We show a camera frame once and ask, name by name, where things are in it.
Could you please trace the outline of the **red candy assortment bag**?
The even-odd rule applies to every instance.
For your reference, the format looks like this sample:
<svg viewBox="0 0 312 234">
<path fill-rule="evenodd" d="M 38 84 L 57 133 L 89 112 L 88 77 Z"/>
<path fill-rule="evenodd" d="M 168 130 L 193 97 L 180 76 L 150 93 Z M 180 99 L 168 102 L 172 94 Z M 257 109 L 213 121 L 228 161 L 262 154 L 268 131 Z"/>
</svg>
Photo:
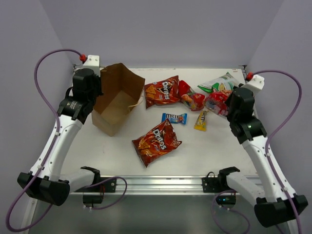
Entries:
<svg viewBox="0 0 312 234">
<path fill-rule="evenodd" d="M 221 117 L 226 117 L 228 114 L 228 107 L 225 102 L 231 93 L 231 90 L 210 93 L 206 99 L 205 107 Z"/>
</svg>

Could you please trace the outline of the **green Chuba cassava bag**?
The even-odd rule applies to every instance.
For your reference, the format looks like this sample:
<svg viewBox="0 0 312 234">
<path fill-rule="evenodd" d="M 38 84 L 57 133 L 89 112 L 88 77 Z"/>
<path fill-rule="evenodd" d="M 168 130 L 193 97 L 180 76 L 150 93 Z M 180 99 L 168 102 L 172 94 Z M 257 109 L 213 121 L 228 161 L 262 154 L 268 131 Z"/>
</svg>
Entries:
<svg viewBox="0 0 312 234">
<path fill-rule="evenodd" d="M 214 92 L 221 92 L 221 91 L 232 91 L 235 86 L 238 86 L 240 82 L 234 78 L 229 72 L 220 76 L 218 78 L 206 81 L 202 84 L 199 84 L 197 87 L 210 94 Z"/>
</svg>

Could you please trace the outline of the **brown paper bag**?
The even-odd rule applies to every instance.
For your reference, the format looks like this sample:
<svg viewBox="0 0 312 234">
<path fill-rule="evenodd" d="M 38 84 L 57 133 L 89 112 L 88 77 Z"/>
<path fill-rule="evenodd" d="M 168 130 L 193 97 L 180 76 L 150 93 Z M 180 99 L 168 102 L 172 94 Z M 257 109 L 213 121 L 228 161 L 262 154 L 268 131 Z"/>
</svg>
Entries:
<svg viewBox="0 0 312 234">
<path fill-rule="evenodd" d="M 145 79 L 116 63 L 100 71 L 103 95 L 99 96 L 92 111 L 92 124 L 113 137 L 123 126 L 139 100 Z"/>
</svg>

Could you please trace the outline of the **yellow M&M's packet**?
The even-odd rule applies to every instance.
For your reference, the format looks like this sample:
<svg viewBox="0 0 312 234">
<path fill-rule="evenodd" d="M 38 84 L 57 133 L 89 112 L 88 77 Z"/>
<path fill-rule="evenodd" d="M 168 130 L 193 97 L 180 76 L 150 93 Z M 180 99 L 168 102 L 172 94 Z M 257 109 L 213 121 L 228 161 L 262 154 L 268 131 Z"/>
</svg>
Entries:
<svg viewBox="0 0 312 234">
<path fill-rule="evenodd" d="M 209 110 L 202 110 L 201 113 L 199 114 L 195 125 L 194 129 L 199 130 L 199 131 L 206 131 L 206 116 L 209 113 Z"/>
</svg>

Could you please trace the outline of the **red snack bag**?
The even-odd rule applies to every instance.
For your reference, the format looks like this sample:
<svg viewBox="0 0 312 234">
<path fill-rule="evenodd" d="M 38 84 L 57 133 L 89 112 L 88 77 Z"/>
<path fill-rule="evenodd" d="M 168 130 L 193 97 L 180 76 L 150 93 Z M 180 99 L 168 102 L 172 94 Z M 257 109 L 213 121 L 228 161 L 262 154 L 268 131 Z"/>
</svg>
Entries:
<svg viewBox="0 0 312 234">
<path fill-rule="evenodd" d="M 195 92 L 184 80 L 178 84 L 180 101 L 191 111 L 200 111 L 205 106 L 206 96 Z"/>
</svg>

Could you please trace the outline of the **blue M&M's packet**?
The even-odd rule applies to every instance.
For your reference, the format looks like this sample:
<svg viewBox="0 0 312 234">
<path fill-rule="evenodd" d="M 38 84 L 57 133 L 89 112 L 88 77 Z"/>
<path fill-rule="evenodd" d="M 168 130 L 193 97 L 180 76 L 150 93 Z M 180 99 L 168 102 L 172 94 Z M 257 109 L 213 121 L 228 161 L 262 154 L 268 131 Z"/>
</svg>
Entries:
<svg viewBox="0 0 312 234">
<path fill-rule="evenodd" d="M 169 120 L 170 123 L 174 123 L 174 124 L 180 123 L 182 125 L 186 125 L 187 117 L 188 117 L 187 113 L 183 113 L 180 115 L 163 113 L 161 121 L 164 122 L 167 119 Z"/>
</svg>

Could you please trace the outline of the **red Doritos bag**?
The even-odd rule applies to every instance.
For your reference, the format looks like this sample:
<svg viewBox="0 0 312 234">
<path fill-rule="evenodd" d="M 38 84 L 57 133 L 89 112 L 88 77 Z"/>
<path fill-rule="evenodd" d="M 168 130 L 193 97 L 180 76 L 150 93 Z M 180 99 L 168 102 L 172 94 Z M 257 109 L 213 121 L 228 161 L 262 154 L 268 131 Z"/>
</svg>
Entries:
<svg viewBox="0 0 312 234">
<path fill-rule="evenodd" d="M 146 109 L 153 105 L 168 105 L 180 102 L 178 85 L 178 76 L 146 84 L 144 86 Z"/>
<path fill-rule="evenodd" d="M 165 119 L 145 135 L 132 140 L 138 157 L 147 168 L 149 164 L 177 149 L 182 141 L 177 139 L 170 121 Z"/>
</svg>

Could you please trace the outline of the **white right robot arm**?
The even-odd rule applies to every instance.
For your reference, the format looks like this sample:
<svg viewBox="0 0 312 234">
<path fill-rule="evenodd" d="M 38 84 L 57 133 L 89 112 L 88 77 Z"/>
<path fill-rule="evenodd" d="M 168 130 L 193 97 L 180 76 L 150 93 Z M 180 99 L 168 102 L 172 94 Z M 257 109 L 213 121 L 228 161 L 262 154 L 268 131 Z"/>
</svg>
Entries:
<svg viewBox="0 0 312 234">
<path fill-rule="evenodd" d="M 231 131 L 251 158 L 262 187 L 249 181 L 236 167 L 230 167 L 219 171 L 218 188 L 241 194 L 253 206 L 263 227 L 297 219 L 308 201 L 304 195 L 296 193 L 278 166 L 264 126 L 253 115 L 253 92 L 243 87 L 235 88 L 226 105 Z"/>
</svg>

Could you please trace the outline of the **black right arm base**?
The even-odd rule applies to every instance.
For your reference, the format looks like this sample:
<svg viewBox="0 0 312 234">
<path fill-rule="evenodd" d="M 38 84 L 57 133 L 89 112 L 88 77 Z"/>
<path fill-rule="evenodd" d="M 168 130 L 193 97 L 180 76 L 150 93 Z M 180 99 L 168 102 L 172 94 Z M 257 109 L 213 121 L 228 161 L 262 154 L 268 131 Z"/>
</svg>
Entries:
<svg viewBox="0 0 312 234">
<path fill-rule="evenodd" d="M 228 187 L 221 184 L 214 172 L 209 172 L 206 176 L 202 177 L 201 185 L 204 193 L 217 194 L 229 190 Z M 216 203 L 221 207 L 233 207 L 236 204 L 236 193 L 219 195 Z"/>
</svg>

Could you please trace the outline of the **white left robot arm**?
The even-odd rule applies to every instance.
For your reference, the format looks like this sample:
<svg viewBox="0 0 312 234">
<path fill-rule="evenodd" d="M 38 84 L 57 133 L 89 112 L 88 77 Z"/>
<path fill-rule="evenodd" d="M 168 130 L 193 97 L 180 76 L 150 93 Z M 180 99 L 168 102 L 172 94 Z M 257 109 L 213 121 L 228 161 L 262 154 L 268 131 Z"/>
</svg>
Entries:
<svg viewBox="0 0 312 234">
<path fill-rule="evenodd" d="M 60 206 L 72 192 L 83 187 L 94 192 L 101 187 L 100 171 L 95 168 L 83 166 L 67 175 L 60 172 L 74 138 L 102 94 L 100 77 L 93 70 L 76 70 L 44 150 L 29 172 L 18 176 L 18 184 L 29 197 Z"/>
</svg>

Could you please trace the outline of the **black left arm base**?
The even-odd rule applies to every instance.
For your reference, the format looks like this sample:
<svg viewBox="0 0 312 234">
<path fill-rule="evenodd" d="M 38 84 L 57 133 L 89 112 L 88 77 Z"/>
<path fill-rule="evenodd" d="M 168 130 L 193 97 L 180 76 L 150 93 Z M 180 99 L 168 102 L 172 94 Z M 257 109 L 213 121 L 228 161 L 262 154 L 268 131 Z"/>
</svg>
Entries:
<svg viewBox="0 0 312 234">
<path fill-rule="evenodd" d="M 97 182 L 102 182 L 100 185 L 90 188 L 80 188 L 74 191 L 75 194 L 82 194 L 82 202 L 85 206 L 95 207 L 100 205 L 104 200 L 105 194 L 112 194 L 116 191 L 117 179 L 115 177 L 101 177 Z"/>
</svg>

